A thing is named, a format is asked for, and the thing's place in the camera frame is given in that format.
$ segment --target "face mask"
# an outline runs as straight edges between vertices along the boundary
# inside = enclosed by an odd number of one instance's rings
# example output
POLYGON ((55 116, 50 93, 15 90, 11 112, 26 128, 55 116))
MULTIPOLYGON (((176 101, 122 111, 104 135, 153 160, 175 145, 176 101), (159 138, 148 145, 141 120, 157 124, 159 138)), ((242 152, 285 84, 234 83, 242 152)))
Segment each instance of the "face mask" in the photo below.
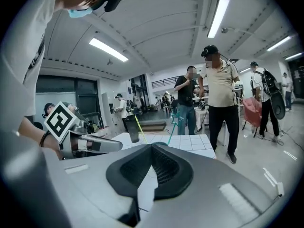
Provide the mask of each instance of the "face mask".
POLYGON ((81 18, 87 14, 91 14, 93 10, 91 8, 88 8, 86 10, 73 10, 68 9, 67 10, 71 18, 81 18))

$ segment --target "red chair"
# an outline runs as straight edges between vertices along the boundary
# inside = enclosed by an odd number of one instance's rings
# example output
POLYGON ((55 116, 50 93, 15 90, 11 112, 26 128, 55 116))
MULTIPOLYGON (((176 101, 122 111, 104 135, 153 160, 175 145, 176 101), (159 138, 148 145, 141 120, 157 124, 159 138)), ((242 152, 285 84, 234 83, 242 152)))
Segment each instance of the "red chair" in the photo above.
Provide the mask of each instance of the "red chair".
POLYGON ((244 106, 244 118, 245 124, 242 128, 244 130, 247 121, 256 127, 256 132, 253 137, 256 136, 257 128, 261 125, 262 119, 262 104, 257 101, 254 97, 250 97, 247 99, 243 99, 243 106, 244 106))

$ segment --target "teal star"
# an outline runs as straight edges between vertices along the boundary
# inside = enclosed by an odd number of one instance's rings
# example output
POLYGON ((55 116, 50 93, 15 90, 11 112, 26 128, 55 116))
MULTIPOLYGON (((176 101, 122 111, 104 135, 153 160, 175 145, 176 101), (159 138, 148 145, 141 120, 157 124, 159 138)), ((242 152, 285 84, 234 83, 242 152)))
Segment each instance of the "teal star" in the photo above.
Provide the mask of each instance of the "teal star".
POLYGON ((182 120, 184 120, 184 118, 180 116, 180 112, 177 112, 176 114, 171 114, 171 116, 172 116, 172 122, 171 123, 175 124, 177 126, 179 126, 179 122, 181 122, 182 120))

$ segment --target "hand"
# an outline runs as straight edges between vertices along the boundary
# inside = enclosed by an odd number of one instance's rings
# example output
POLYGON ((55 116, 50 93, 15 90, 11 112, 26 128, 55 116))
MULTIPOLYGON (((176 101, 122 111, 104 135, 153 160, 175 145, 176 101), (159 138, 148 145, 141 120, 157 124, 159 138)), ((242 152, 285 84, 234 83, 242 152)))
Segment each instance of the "hand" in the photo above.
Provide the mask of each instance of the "hand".
POLYGON ((44 148, 49 148, 52 149, 53 151, 55 151, 56 155, 58 156, 58 158, 61 160, 62 159, 62 155, 60 152, 60 147, 59 147, 59 143, 58 141, 54 138, 53 135, 49 134, 46 139, 43 142, 42 147, 44 148))
POLYGON ((200 91, 199 91, 199 97, 200 98, 202 98, 203 96, 204 96, 204 89, 201 89, 200 91))
POLYGON ((187 81, 184 83, 186 86, 190 84, 190 80, 187 79, 187 81))

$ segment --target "ceiling light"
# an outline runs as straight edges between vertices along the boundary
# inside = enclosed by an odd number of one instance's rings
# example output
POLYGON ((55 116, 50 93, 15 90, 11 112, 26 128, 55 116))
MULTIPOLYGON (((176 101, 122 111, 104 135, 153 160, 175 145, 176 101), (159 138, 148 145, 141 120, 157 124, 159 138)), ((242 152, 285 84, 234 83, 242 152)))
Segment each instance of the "ceiling light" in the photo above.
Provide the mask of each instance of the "ceiling light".
POLYGON ((120 54, 118 51, 115 51, 113 48, 109 47, 105 43, 102 43, 101 41, 97 40, 96 38, 93 38, 89 44, 109 53, 110 55, 118 58, 123 62, 128 61, 128 59, 125 56, 120 54))
POLYGON ((251 68, 249 67, 249 68, 246 68, 246 69, 240 71, 240 74, 241 74, 241 73, 244 73, 244 72, 246 72, 246 71, 248 71, 249 69, 251 69, 251 68))
POLYGON ((278 43, 274 44, 272 47, 268 48, 267 51, 271 51, 273 49, 275 49, 276 47, 278 47, 279 45, 283 44, 284 42, 288 41, 289 39, 291 39, 290 36, 287 36, 286 38, 284 38, 283 40, 279 41, 278 43))
POLYGON ((230 0, 218 0, 216 12, 212 20, 211 28, 207 34, 208 38, 214 38, 224 18, 230 0))
POLYGON ((295 54, 295 55, 292 55, 292 56, 290 56, 290 57, 286 57, 286 58, 285 58, 285 60, 289 60, 289 59, 292 59, 292 58, 298 57, 299 55, 302 55, 302 54, 303 54, 303 52, 300 52, 300 53, 295 54))

